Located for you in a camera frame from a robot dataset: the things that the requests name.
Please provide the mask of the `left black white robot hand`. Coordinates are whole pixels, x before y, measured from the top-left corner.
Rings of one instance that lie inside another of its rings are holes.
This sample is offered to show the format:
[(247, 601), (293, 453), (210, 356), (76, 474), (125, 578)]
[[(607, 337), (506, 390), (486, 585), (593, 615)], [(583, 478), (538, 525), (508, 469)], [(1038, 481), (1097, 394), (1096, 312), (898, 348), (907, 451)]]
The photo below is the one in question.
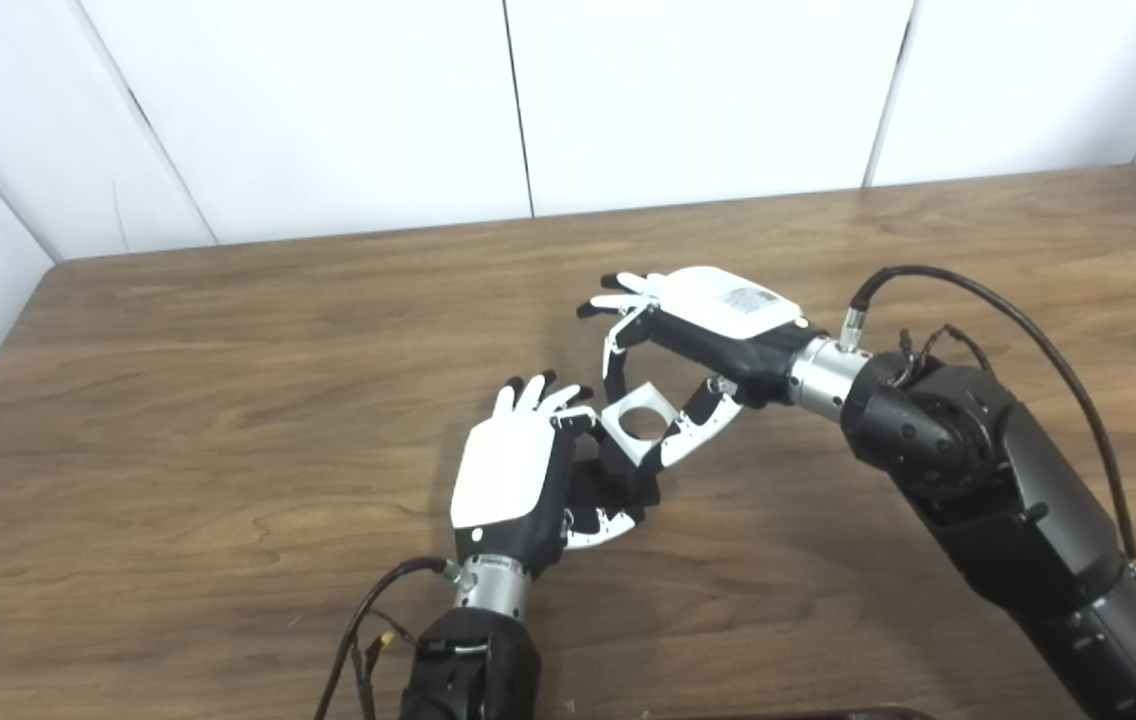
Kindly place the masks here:
[(577, 457), (582, 438), (604, 438), (588, 404), (594, 391), (554, 382), (553, 370), (509, 378), (488, 418), (469, 430), (449, 510), (460, 560), (508, 556), (538, 579), (565, 551), (645, 520), (603, 457)]

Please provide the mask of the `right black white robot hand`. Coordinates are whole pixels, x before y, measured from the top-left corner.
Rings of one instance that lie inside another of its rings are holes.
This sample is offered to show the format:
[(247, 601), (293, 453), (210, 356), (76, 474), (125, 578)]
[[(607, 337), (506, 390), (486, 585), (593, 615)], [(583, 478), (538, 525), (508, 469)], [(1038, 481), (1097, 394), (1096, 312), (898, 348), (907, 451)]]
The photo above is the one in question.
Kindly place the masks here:
[[(604, 295), (583, 302), (576, 315), (617, 318), (603, 343), (601, 422), (627, 471), (659, 474), (677, 464), (743, 407), (787, 404), (792, 365), (825, 334), (795, 302), (715, 266), (615, 273), (600, 284)], [(650, 383), (628, 390), (628, 352), (644, 343), (711, 372), (683, 407), (673, 407)]]

